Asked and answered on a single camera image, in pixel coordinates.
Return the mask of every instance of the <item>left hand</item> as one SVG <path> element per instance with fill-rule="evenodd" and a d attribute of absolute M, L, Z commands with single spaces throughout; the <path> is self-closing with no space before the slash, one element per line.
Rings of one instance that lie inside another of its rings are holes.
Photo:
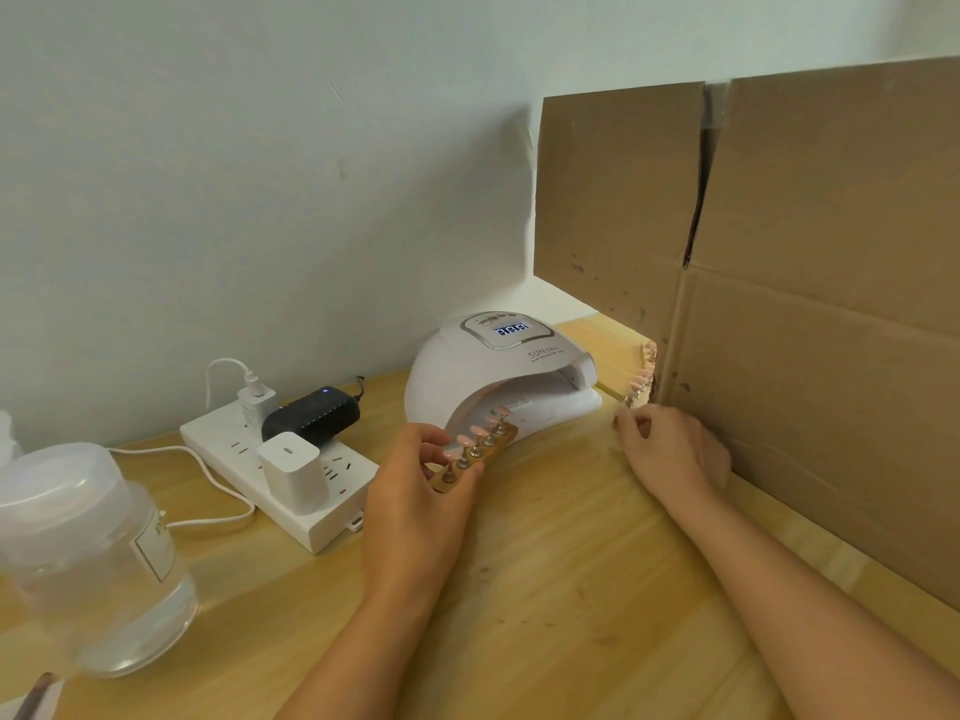
<path fill-rule="evenodd" d="M 462 473 L 447 494 L 427 482 L 427 463 L 446 465 L 450 437 L 429 424 L 407 424 L 373 478 L 363 529 L 364 600 L 432 610 L 463 543 L 483 463 Z"/>

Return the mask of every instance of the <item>right hand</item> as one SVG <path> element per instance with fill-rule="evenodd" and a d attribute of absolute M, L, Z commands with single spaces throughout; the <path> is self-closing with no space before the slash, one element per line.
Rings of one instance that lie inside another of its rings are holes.
<path fill-rule="evenodd" d="M 621 407 L 614 418 L 633 474 L 670 509 L 688 496 L 722 492 L 730 452 L 697 419 L 674 407 Z"/>

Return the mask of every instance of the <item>lid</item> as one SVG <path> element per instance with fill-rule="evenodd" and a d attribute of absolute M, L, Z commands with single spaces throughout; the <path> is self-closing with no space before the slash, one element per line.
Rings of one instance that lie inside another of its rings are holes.
<path fill-rule="evenodd" d="M 0 468 L 0 555 L 21 566 L 61 561 L 126 519 L 131 498 L 98 444 L 59 444 Z"/>

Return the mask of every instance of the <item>power outlet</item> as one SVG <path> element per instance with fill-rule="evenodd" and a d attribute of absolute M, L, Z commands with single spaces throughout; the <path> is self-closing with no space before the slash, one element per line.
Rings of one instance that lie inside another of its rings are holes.
<path fill-rule="evenodd" d="M 319 553 L 344 530 L 363 527 L 367 487 L 377 474 L 375 462 L 330 441 L 319 450 L 330 496 L 314 512 L 295 515 L 271 495 L 257 456 L 258 443 L 247 432 L 239 401 L 180 427 L 187 447 L 311 553 Z"/>

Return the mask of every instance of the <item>plastic container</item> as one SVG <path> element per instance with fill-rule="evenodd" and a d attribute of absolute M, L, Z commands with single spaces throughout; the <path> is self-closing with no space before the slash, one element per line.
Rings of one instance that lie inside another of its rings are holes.
<path fill-rule="evenodd" d="M 96 444 L 0 468 L 0 569 L 70 659 L 101 677 L 149 664 L 197 613 L 150 494 Z"/>

